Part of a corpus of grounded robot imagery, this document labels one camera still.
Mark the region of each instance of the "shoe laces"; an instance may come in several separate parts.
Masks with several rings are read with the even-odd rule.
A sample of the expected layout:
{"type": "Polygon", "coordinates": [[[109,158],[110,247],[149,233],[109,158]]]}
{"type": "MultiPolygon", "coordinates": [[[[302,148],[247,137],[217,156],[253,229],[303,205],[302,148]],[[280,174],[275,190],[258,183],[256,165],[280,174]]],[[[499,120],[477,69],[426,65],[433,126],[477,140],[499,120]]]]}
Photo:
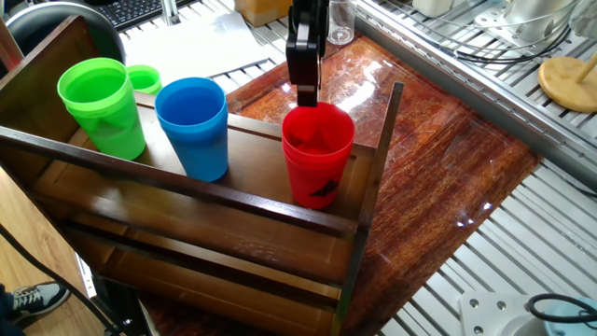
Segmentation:
{"type": "Polygon", "coordinates": [[[16,311],[20,307],[41,300],[41,293],[37,287],[28,289],[28,287],[19,287],[14,291],[14,305],[12,310],[16,311]]]}

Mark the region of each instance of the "wooden rack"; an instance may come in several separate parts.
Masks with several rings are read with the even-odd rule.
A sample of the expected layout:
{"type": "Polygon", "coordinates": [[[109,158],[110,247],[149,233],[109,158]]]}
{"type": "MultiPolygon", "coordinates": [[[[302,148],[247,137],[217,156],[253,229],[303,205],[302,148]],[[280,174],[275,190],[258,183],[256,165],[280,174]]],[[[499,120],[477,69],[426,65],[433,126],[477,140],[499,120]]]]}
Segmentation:
{"type": "Polygon", "coordinates": [[[96,151],[56,92],[72,65],[98,57],[71,17],[0,81],[0,162],[106,278],[285,335],[337,335],[365,250],[402,84],[377,147],[354,145],[338,199],[292,200],[280,126],[229,115],[229,170],[184,175],[154,111],[136,93],[146,151],[96,151]]]}

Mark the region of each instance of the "wooden table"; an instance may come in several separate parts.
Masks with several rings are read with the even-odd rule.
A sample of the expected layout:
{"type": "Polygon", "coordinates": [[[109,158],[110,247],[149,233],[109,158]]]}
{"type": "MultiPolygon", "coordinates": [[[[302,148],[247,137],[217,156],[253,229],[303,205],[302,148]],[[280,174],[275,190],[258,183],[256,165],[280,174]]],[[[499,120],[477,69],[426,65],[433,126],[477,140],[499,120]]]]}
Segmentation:
{"type": "MultiPolygon", "coordinates": [[[[328,48],[320,101],[355,121],[374,146],[390,90],[405,83],[377,215],[344,335],[373,335],[537,165],[523,143],[363,36],[328,48]]],[[[296,103],[285,64],[229,94],[229,112],[282,123],[296,103]]],[[[164,335],[265,335],[199,310],[143,295],[164,335]]]]}

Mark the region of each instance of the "cardboard box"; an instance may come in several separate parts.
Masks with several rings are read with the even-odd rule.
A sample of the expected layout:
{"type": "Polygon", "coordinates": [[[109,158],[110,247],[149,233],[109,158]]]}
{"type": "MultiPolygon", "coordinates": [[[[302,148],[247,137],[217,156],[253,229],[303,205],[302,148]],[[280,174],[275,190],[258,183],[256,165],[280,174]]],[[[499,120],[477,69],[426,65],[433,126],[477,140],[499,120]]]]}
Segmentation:
{"type": "Polygon", "coordinates": [[[288,15],[292,0],[234,0],[234,9],[259,27],[288,15]]]}

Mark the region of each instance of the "sneaker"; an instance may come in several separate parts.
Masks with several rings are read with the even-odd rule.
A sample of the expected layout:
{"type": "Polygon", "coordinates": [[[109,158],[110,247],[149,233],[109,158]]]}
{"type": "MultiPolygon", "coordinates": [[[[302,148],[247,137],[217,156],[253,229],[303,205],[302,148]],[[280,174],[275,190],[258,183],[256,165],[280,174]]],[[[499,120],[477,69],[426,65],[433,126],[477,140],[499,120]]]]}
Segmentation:
{"type": "Polygon", "coordinates": [[[7,320],[16,324],[25,317],[48,313],[65,302],[69,294],[68,289],[57,282],[19,287],[12,292],[14,303],[7,320]]]}

